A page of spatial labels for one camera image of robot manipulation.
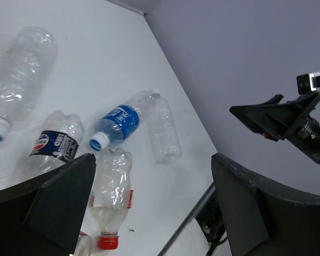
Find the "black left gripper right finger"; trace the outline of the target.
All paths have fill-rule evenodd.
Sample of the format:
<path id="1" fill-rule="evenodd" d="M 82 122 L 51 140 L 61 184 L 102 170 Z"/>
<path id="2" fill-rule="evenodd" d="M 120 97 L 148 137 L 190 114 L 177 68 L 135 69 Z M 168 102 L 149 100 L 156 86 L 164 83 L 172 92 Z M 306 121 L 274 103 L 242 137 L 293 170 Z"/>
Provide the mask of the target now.
<path id="1" fill-rule="evenodd" d="M 211 159 L 232 255 L 319 255 L 320 195 L 283 185 L 221 153 Z"/>

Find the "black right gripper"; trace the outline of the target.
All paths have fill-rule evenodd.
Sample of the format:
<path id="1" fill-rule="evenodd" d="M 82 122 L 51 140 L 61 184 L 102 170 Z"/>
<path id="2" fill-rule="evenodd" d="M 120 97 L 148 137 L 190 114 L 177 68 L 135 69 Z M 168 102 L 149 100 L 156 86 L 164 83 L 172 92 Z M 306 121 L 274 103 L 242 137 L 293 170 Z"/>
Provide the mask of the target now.
<path id="1" fill-rule="evenodd" d="M 320 124 L 310 113 L 320 102 L 320 93 L 311 92 L 280 104 L 283 95 L 246 106 L 232 106 L 233 114 L 253 133 L 278 141 L 287 140 L 320 165 Z"/>

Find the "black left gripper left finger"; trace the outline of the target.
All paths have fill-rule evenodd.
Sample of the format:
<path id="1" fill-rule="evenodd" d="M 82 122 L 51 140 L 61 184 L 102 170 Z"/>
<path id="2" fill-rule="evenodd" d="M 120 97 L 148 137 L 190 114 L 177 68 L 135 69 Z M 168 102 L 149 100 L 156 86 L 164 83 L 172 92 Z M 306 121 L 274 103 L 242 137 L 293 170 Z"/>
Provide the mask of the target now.
<path id="1" fill-rule="evenodd" d="M 95 170 L 96 158 L 87 153 L 0 190 L 0 255 L 74 253 Z"/>

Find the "crushed bottle red label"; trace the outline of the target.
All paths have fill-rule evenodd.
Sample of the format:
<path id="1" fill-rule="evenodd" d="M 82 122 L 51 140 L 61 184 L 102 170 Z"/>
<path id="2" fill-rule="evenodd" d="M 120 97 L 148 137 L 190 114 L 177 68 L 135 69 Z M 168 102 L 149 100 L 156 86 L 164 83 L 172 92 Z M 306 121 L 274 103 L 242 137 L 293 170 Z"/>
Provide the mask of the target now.
<path id="1" fill-rule="evenodd" d="M 92 252 L 92 238 L 90 235 L 80 231 L 74 256 L 90 256 Z"/>

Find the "clear bottle red cap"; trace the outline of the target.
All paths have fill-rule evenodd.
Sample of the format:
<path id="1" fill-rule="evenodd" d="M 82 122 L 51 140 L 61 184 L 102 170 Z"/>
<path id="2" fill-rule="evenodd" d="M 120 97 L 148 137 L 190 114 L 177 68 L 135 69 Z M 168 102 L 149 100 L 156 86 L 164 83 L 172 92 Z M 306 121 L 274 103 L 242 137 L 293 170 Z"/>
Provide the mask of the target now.
<path id="1" fill-rule="evenodd" d="M 91 211 L 100 226 L 97 246 L 101 250 L 118 248 L 118 231 L 133 197 L 131 170 L 131 153 L 123 148 L 104 150 L 97 159 Z"/>

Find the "clear bottle black label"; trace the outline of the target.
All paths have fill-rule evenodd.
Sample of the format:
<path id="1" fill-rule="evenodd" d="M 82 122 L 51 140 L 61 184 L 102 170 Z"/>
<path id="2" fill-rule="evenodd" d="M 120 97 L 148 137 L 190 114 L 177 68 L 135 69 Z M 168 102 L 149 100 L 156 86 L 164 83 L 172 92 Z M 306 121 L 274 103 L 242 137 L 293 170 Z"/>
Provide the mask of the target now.
<path id="1" fill-rule="evenodd" d="M 84 132 L 78 115 L 66 115 L 60 110 L 49 114 L 27 159 L 22 179 L 32 179 L 72 161 Z"/>

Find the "clear unlabelled plastic bottle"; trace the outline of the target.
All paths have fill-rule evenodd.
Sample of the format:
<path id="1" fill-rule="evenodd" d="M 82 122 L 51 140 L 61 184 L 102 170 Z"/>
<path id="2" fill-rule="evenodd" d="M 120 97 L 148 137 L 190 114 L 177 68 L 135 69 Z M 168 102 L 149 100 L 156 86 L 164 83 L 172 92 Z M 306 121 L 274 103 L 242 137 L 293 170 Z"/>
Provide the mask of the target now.
<path id="1" fill-rule="evenodd" d="M 169 164 L 182 156 L 182 149 L 168 101 L 154 93 L 155 108 L 146 120 L 150 146 L 158 164 Z"/>

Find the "blue label water bottle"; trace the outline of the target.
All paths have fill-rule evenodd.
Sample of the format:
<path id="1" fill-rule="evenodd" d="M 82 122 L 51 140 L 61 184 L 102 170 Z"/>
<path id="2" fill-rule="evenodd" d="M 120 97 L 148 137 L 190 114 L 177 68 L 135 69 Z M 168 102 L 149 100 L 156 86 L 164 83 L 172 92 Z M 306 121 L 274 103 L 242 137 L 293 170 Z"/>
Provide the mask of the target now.
<path id="1" fill-rule="evenodd" d="M 123 143 L 155 111 L 160 97 L 154 90 L 140 91 L 112 109 L 99 120 L 89 140 L 91 149 L 101 151 Z"/>

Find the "large clear bottle white cap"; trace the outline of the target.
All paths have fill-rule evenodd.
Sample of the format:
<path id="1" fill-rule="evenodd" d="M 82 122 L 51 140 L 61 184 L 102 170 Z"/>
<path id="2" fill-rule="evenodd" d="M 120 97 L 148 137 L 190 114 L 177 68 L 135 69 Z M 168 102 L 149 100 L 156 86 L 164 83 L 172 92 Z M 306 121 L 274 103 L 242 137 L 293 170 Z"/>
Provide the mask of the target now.
<path id="1" fill-rule="evenodd" d="M 46 29 L 24 27 L 15 36 L 0 63 L 0 142 L 35 109 L 57 56 Z"/>

